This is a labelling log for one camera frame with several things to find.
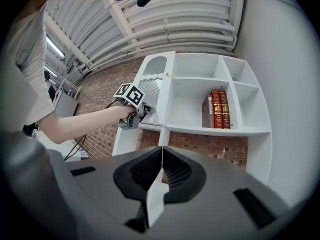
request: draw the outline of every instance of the white bookshelf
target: white bookshelf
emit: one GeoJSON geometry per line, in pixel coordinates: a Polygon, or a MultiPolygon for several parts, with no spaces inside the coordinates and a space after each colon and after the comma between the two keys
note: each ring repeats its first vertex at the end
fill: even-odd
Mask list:
{"type": "MultiPolygon", "coordinates": [[[[134,84],[155,103],[156,113],[147,115],[140,128],[159,131],[159,145],[168,145],[170,132],[248,136],[246,171],[266,183],[272,156],[270,117],[263,91],[246,61],[203,53],[153,54],[145,57],[134,84]],[[212,90],[226,91],[231,129],[202,127],[202,103],[212,90]]],[[[113,155],[133,151],[138,139],[133,135],[138,132],[119,129],[113,155]]]]}

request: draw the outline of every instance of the ceiling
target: ceiling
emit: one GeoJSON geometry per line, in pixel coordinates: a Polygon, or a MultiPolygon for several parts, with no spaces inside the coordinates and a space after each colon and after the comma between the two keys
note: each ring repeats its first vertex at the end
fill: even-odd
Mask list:
{"type": "Polygon", "coordinates": [[[67,79],[76,83],[83,71],[97,72],[159,52],[232,55],[242,6],[243,0],[152,0],[145,7],[138,7],[135,0],[49,0],[46,33],[65,56],[61,58],[48,45],[45,65],[58,74],[53,80],[59,84],[72,62],[77,66],[67,79]],[[224,32],[205,24],[234,28],[224,32]]]}

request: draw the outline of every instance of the white t-shirt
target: white t-shirt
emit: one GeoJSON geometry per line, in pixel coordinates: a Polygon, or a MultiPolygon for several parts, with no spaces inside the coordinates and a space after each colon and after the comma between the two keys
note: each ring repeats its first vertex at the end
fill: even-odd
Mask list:
{"type": "Polygon", "coordinates": [[[44,4],[40,10],[13,24],[9,30],[7,39],[8,54],[16,63],[18,60],[19,48],[23,45],[22,42],[28,28],[30,27],[30,23],[35,19],[40,19],[38,23],[41,24],[42,31],[38,33],[35,44],[32,48],[33,56],[25,65],[23,65],[23,68],[21,68],[25,81],[38,94],[38,99],[24,123],[27,126],[39,121],[55,110],[48,93],[48,86],[44,76],[45,54],[47,49],[45,27],[46,6],[47,4],[44,4]]]}

